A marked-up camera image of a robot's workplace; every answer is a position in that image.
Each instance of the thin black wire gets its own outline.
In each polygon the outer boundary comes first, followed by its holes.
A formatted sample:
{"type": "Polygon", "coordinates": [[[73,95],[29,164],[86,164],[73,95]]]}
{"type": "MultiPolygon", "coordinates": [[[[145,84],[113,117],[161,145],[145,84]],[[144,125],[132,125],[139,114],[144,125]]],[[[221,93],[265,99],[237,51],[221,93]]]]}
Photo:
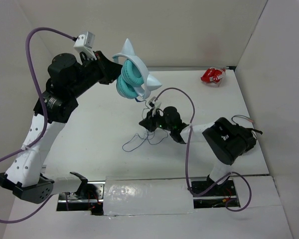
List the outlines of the thin black wire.
{"type": "MultiPolygon", "coordinates": [[[[139,100],[137,100],[136,98],[135,98],[135,100],[136,100],[136,102],[145,102],[145,106],[146,106],[146,108],[144,108],[143,109],[143,111],[142,111],[142,119],[144,119],[144,110],[150,110],[150,108],[146,105],[146,103],[147,103],[147,101],[139,101],[139,100]]],[[[136,134],[134,134],[134,136],[131,138],[131,140],[129,140],[128,142],[126,142],[125,144],[123,144],[122,145],[122,150],[123,151],[125,151],[125,152],[132,152],[132,151],[134,151],[135,149],[137,149],[137,148],[139,148],[143,143],[145,143],[145,141],[148,141],[149,142],[149,144],[150,145],[157,145],[157,144],[159,144],[159,143],[161,143],[165,138],[167,138],[168,137],[168,132],[166,131],[166,130],[164,130],[165,132],[166,132],[166,136],[164,137],[164,138],[162,138],[159,142],[157,142],[157,143],[151,143],[151,141],[150,140],[152,140],[154,137],[155,137],[155,131],[153,132],[153,133],[150,133],[148,130],[146,130],[146,133],[144,133],[144,135],[143,135],[143,137],[141,137],[140,135],[139,135],[139,133],[136,133],[136,134]],[[136,137],[136,136],[138,136],[138,138],[139,139],[141,139],[141,140],[143,140],[137,147],[135,147],[135,148],[133,148],[133,149],[131,149],[131,150],[126,150],[126,149],[124,149],[124,146],[125,145],[127,145],[127,144],[129,144],[130,142],[132,142],[133,141],[133,139],[136,137]]]]}

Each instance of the white bracket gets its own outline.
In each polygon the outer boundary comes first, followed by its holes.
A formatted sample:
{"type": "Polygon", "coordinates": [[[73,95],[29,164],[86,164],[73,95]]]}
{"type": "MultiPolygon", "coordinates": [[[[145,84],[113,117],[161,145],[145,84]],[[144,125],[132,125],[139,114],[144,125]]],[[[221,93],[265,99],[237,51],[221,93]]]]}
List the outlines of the white bracket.
{"type": "Polygon", "coordinates": [[[95,35],[89,31],[86,31],[78,36],[78,39],[74,43],[74,49],[79,53],[84,52],[88,57],[87,60],[96,60],[96,56],[92,50],[94,39],[95,35]]]}

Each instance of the red object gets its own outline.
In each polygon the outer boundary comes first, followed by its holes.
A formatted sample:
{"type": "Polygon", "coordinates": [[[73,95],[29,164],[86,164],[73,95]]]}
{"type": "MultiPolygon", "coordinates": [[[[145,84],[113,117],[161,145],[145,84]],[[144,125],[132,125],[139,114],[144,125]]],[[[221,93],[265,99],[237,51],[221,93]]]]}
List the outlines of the red object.
{"type": "Polygon", "coordinates": [[[226,75],[226,69],[217,69],[217,68],[209,68],[205,74],[201,77],[201,81],[210,84],[214,83],[216,85],[219,85],[221,81],[224,79],[226,75]]]}

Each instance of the red wire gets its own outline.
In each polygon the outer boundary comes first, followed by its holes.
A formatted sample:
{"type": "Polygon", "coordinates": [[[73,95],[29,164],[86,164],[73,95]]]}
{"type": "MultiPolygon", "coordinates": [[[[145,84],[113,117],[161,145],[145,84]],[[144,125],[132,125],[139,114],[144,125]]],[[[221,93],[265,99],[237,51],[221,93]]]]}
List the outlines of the red wire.
{"type": "Polygon", "coordinates": [[[229,198],[231,198],[232,196],[231,191],[228,188],[226,188],[226,190],[230,193],[229,198]]]}
{"type": "Polygon", "coordinates": [[[94,192],[93,192],[93,195],[94,195],[94,197],[95,197],[96,201],[98,201],[98,204],[100,204],[100,202],[99,202],[99,198],[98,198],[98,195],[97,195],[97,194],[95,194],[94,192]]]}

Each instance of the white enclosure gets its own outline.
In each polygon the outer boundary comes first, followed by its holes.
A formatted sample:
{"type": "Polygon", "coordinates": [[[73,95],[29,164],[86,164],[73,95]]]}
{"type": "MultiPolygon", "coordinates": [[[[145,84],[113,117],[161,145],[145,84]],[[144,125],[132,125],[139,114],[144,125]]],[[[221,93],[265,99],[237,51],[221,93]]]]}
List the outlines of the white enclosure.
{"type": "Polygon", "coordinates": [[[236,75],[299,239],[299,0],[268,1],[236,75]]]}

